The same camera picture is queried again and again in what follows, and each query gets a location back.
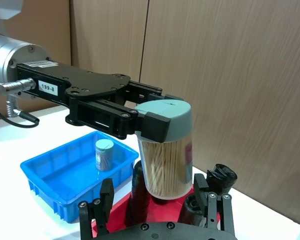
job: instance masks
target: teal lid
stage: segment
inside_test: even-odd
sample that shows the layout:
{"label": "teal lid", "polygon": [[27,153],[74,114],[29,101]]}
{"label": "teal lid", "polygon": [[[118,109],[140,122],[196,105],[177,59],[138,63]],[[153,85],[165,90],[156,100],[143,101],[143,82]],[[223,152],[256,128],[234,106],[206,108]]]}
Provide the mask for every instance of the teal lid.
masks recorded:
{"label": "teal lid", "polygon": [[[191,105],[186,101],[174,99],[162,99],[147,101],[137,105],[134,109],[141,114],[148,112],[161,115],[170,119],[169,129],[164,142],[173,142],[188,136],[192,131]],[[136,131],[139,139],[152,142],[141,137],[141,133]]]}
{"label": "teal lid", "polygon": [[95,142],[95,148],[99,152],[106,152],[114,147],[114,142],[109,139],[100,139]]}

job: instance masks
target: blue plastic tray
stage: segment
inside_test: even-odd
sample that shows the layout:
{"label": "blue plastic tray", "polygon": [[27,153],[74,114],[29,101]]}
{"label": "blue plastic tray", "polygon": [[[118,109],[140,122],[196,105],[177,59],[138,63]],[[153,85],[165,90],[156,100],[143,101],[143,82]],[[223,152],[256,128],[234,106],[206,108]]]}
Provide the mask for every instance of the blue plastic tray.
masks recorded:
{"label": "blue plastic tray", "polygon": [[[114,142],[110,171],[96,168],[95,143],[100,139]],[[112,178],[117,187],[132,175],[139,154],[118,140],[99,131],[73,140],[21,163],[30,189],[39,195],[61,219],[73,222],[78,203],[99,197],[102,180]]]}

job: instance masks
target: barcode sticker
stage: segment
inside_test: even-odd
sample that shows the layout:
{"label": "barcode sticker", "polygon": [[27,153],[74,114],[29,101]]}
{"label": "barcode sticker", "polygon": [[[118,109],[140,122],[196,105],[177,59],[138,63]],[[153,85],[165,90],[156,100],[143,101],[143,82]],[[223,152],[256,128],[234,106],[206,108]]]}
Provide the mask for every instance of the barcode sticker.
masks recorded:
{"label": "barcode sticker", "polygon": [[44,81],[38,81],[39,91],[58,96],[58,86]]}
{"label": "barcode sticker", "polygon": [[25,65],[29,66],[29,67],[39,67],[39,68],[49,68],[49,67],[54,67],[54,66],[58,66],[57,62],[54,61],[32,61],[32,62],[25,62]]}

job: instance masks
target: clear plastic container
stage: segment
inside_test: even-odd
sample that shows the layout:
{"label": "clear plastic container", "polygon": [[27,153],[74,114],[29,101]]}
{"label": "clear plastic container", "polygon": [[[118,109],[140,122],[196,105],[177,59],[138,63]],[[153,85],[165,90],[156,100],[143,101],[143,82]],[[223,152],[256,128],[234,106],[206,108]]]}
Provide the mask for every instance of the clear plastic container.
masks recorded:
{"label": "clear plastic container", "polygon": [[181,100],[156,100],[136,107],[170,118],[164,143],[151,141],[136,132],[143,175],[148,192],[156,198],[171,200],[186,195],[192,187],[191,106]]}

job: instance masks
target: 199-8 label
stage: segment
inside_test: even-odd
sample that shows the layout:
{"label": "199-8 label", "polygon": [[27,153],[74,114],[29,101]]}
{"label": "199-8 label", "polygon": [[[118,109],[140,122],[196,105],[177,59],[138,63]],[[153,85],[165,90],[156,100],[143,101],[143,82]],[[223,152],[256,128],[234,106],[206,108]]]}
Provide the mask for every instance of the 199-8 label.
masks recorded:
{"label": "199-8 label", "polygon": [[38,81],[39,91],[58,96],[58,86],[44,81]]}

